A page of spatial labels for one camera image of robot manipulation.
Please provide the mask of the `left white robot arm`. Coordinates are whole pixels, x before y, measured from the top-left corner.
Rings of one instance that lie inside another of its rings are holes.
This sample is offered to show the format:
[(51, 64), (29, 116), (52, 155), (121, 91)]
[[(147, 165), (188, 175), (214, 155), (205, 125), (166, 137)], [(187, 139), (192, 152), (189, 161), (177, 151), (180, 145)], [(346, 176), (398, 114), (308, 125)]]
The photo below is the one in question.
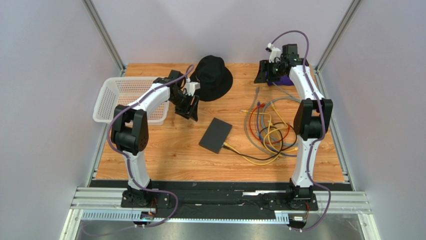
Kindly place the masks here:
[(118, 105), (114, 109), (108, 143), (125, 160), (128, 187), (123, 192), (124, 204), (147, 207), (154, 202), (155, 195), (160, 193), (159, 190), (152, 189), (151, 178), (146, 169), (148, 118), (160, 105), (171, 102), (177, 115), (198, 121), (200, 98), (196, 91), (200, 87), (201, 84), (191, 81), (186, 73), (172, 70), (168, 77), (155, 79), (137, 100), (128, 105)]

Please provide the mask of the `black network switch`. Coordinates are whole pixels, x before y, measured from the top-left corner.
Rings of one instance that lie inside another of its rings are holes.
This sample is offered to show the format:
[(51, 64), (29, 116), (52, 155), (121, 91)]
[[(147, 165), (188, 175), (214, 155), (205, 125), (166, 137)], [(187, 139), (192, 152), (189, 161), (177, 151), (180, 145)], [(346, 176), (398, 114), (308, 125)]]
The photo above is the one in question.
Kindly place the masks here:
[(213, 118), (204, 135), (202, 136), (199, 146), (207, 149), (215, 154), (219, 154), (231, 132), (232, 125), (218, 118)]

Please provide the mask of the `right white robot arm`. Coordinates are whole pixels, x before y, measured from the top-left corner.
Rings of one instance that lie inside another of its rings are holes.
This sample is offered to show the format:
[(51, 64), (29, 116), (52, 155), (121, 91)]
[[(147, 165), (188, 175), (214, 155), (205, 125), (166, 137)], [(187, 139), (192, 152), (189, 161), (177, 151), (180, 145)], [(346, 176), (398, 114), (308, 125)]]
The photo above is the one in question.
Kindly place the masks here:
[(318, 90), (310, 73), (310, 67), (298, 54), (296, 44), (283, 45), (281, 49), (269, 43), (269, 58), (259, 62), (254, 83), (278, 82), (288, 76), (296, 87), (300, 104), (293, 120), (298, 150), (296, 166), (285, 193), (288, 204), (301, 205), (314, 198), (312, 172), (318, 148), (330, 124), (333, 101), (326, 99)]

